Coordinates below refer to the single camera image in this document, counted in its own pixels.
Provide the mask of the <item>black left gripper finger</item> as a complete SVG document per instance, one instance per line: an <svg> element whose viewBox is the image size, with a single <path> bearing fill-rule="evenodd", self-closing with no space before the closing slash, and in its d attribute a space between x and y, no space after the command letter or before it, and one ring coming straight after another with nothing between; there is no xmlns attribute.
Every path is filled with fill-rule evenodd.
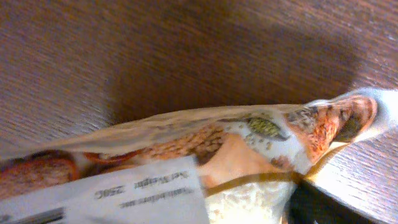
<svg viewBox="0 0 398 224"><path fill-rule="evenodd" d="M375 224L326 193L301 182L287 204L287 223L290 224Z"/></svg>

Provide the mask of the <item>brown white rice bag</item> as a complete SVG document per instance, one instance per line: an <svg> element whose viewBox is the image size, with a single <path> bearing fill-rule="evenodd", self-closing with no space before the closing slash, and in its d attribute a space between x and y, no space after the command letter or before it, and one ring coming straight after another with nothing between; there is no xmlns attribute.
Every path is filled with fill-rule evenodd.
<svg viewBox="0 0 398 224"><path fill-rule="evenodd" d="M1 151L2 223L282 223L331 151L397 125L397 91L158 114Z"/></svg>

